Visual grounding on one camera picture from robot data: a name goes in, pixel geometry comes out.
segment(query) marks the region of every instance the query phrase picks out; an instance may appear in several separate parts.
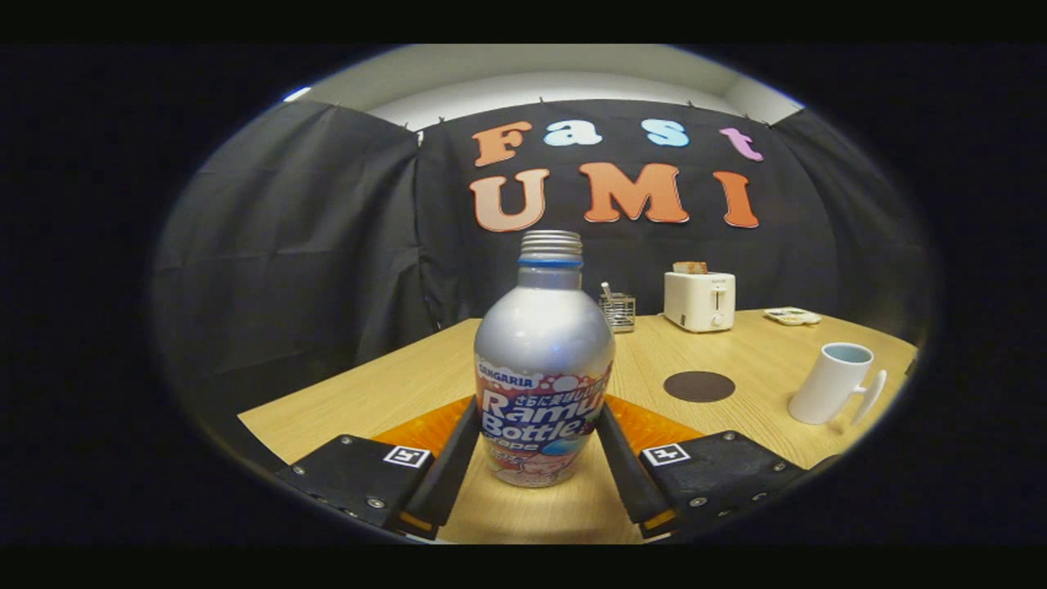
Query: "white mug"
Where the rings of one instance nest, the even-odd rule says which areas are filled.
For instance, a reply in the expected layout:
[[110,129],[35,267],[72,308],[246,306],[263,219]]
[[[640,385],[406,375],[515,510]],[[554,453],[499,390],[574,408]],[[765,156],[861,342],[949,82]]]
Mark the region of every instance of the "white mug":
[[817,426],[836,417],[851,395],[865,395],[851,421],[851,426],[856,424],[876,403],[887,382],[887,371],[881,370],[868,389],[861,387],[873,358],[871,350],[857,344],[837,342],[822,346],[810,375],[789,401],[789,414],[799,422]]

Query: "wooden table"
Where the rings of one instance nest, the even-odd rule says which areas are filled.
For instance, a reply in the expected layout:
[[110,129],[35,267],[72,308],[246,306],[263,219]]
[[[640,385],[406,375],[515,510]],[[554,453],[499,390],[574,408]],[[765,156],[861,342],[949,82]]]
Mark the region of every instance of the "wooden table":
[[[472,343],[480,320],[468,320],[240,415],[243,424],[288,463],[343,433],[372,437],[425,412],[474,393]],[[735,314],[729,332],[691,334],[661,316],[637,318],[636,332],[618,334],[607,393],[700,432],[736,430],[809,469],[844,452],[893,402],[915,347],[894,337],[826,317],[814,326],[787,327],[760,311]],[[865,420],[850,426],[861,403],[852,398],[834,420],[807,426],[786,405],[814,366],[820,348],[852,342],[875,355],[863,386],[879,369],[887,386]],[[669,395],[663,383],[685,371],[711,371],[736,388],[726,400],[690,403]],[[477,444],[484,444],[483,439]],[[622,506],[598,439],[580,457],[578,473],[547,489],[498,481],[472,462],[447,525],[438,540],[455,543],[640,543]]]

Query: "toaster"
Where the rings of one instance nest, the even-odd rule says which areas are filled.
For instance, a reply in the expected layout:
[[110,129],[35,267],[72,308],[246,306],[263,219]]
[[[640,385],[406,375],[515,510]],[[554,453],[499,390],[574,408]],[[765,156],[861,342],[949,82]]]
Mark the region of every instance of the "toaster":
[[688,332],[734,326],[734,274],[665,272],[665,318]]

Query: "ramune bottle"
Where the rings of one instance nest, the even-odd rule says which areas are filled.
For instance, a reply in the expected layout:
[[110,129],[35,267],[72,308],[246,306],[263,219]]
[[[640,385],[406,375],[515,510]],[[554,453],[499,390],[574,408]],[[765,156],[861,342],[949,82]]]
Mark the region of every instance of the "ramune bottle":
[[569,479],[603,407],[615,338],[581,290],[581,236],[524,235],[516,287],[476,332],[476,407],[497,478],[529,488]]

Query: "brown round coaster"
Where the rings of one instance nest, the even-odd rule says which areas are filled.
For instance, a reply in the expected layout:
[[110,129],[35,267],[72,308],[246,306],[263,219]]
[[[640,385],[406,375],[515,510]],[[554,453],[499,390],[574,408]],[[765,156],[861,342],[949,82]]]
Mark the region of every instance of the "brown round coaster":
[[677,372],[665,380],[665,392],[684,401],[712,403],[734,392],[734,381],[715,372]]

